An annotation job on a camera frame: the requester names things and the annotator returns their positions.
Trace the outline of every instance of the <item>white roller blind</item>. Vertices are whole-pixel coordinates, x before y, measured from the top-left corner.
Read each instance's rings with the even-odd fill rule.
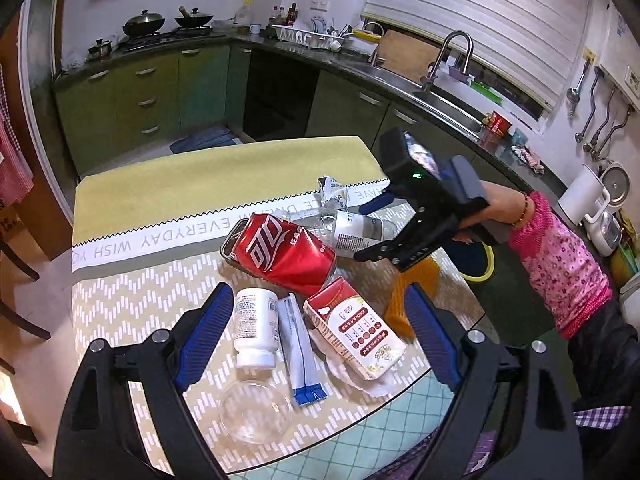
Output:
[[[367,0],[364,15],[442,40],[474,39],[474,57],[553,107],[578,55],[589,0]],[[453,45],[466,50],[463,38]]]

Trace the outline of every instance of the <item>cutting board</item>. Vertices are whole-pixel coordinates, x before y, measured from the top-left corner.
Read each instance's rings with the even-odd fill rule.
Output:
[[[439,51],[429,43],[388,30],[380,40],[378,55],[385,58],[384,68],[419,83],[420,78],[427,75],[429,63],[436,60]]]

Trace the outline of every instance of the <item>bracelet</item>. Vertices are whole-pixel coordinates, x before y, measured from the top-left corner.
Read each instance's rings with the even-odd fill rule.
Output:
[[[522,214],[520,215],[520,218],[518,218],[512,225],[512,227],[516,227],[516,225],[518,225],[520,222],[522,222],[522,220],[524,219],[524,217],[527,214],[527,209],[529,209],[529,197],[527,195],[525,195],[524,193],[522,194],[524,197],[524,209],[522,211]]]

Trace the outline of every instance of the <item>red and white drink carton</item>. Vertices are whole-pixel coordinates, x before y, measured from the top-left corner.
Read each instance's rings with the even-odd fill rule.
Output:
[[[304,296],[320,290],[335,270],[335,251],[305,228],[254,213],[233,257],[248,273]]]
[[[305,312],[335,351],[366,380],[389,370],[406,345],[340,277],[305,301]]]

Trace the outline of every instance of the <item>sink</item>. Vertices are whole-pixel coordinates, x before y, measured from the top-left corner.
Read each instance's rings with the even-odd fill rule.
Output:
[[[439,112],[434,112],[434,114],[446,116],[475,137],[482,130],[482,113],[437,86],[431,87],[431,92],[424,92],[417,83],[384,68],[371,66],[369,63],[341,60],[336,64],[382,81],[403,92],[408,97],[420,100],[428,108],[432,110],[435,108]]]

